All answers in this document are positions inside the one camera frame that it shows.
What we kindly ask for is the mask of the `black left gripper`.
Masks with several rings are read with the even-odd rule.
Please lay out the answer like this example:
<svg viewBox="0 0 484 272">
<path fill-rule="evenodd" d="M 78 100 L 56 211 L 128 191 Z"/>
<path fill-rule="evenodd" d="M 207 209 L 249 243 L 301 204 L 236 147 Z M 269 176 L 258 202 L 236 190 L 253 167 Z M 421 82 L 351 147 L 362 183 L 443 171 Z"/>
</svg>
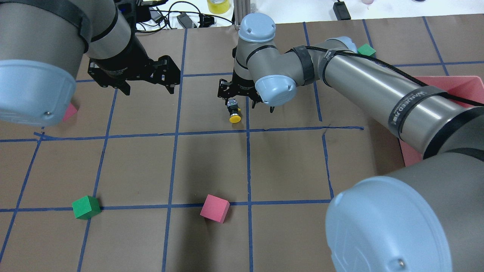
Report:
<svg viewBox="0 0 484 272">
<path fill-rule="evenodd" d="M 152 84 L 163 85 L 169 94 L 175 93 L 175 87 L 180 84 L 181 72 L 174 60 L 164 55 L 153 61 L 149 59 L 147 65 L 139 68 L 126 68 L 116 72 L 107 72 L 89 60 L 88 75 L 101 87 L 111 86 L 118 89 L 124 95 L 131 94 L 131 86 L 128 80 L 141 80 Z"/>
</svg>

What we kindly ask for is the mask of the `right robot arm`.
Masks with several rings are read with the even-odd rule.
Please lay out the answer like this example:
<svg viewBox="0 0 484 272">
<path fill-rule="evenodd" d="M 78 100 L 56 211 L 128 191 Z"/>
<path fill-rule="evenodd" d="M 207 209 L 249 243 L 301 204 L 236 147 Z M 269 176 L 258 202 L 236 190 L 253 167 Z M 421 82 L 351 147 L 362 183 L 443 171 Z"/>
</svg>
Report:
<svg viewBox="0 0 484 272">
<path fill-rule="evenodd" d="M 325 231 L 337 272 L 483 271 L 483 103 L 448 93 L 375 57 L 357 52 L 347 36 L 279 53 L 276 24 L 246 15 L 232 51 L 232 80 L 218 96 L 236 116 L 234 97 L 271 107 L 292 100 L 298 87 L 321 81 L 394 136 L 420 160 L 396 170 L 364 166 L 384 155 L 363 151 L 345 133 L 329 143 L 347 178 L 362 178 L 335 194 Z"/>
</svg>

